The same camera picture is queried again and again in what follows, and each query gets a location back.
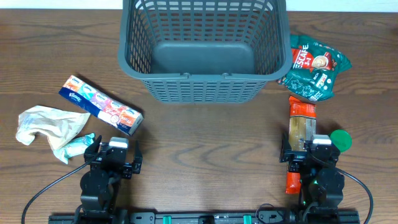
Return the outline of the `beige paper bag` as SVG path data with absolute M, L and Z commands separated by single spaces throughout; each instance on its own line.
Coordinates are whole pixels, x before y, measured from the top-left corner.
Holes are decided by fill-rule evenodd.
M 54 151 L 70 142 L 84 128 L 89 113 L 63 111 L 46 106 L 34 106 L 18 116 L 16 139 L 30 145 L 37 133 L 47 137 Z

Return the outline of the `green Nescafe coffee bag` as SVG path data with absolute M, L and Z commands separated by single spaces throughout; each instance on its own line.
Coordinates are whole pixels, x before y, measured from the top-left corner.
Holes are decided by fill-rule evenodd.
M 277 83 L 310 101 L 332 98 L 338 74 L 352 68 L 347 56 L 307 35 L 291 35 L 290 46 L 291 69 Z

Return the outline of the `green lidded jar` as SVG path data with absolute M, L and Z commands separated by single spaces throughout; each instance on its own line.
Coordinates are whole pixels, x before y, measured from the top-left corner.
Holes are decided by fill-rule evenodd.
M 330 134 L 331 142 L 340 150 L 345 152 L 352 146 L 352 137 L 348 132 L 337 129 Z

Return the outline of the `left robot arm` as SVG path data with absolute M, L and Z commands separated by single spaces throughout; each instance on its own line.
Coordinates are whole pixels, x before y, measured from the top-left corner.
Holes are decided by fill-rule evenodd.
M 112 137 L 102 143 L 101 136 L 84 152 L 90 170 L 81 178 L 80 200 L 83 214 L 79 221 L 87 223 L 125 223 L 127 211 L 116 209 L 116 199 L 123 179 L 141 172 L 142 153 L 139 143 L 134 143 L 134 160 L 127 162 L 129 141 Z

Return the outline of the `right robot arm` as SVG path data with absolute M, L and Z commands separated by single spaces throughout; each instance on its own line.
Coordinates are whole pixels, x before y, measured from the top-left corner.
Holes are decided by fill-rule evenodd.
M 287 164 L 286 194 L 298 195 L 299 217 L 337 214 L 343 200 L 345 178 L 336 170 L 340 150 L 327 135 L 303 140 L 295 150 L 287 135 L 282 137 L 279 162 Z

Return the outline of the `orange spaghetti packet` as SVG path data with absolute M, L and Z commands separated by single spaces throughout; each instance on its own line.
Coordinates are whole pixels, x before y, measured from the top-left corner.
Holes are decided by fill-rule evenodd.
M 289 97 L 289 144 L 293 151 L 304 151 L 304 141 L 309 141 L 316 132 L 316 105 L 300 101 L 294 96 Z M 286 194 L 300 192 L 300 174 L 287 172 Z

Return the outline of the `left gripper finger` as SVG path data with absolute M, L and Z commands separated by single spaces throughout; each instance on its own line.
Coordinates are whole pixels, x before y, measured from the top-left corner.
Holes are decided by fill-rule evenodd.
M 100 144 L 102 140 L 102 135 L 99 135 L 95 141 L 85 149 L 84 158 L 85 159 L 92 159 L 95 157 L 99 151 Z
M 133 174 L 139 174 L 141 172 L 142 161 L 143 161 L 143 156 L 141 150 L 139 149 L 139 141 L 136 141 L 134 148 L 134 160 L 132 163 Z

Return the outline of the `Kleenex tissue multipack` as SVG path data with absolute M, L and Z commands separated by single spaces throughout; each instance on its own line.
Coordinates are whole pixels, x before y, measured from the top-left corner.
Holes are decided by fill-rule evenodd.
M 74 75 L 68 78 L 59 94 L 129 136 L 135 133 L 144 120 L 138 110 L 112 99 Z

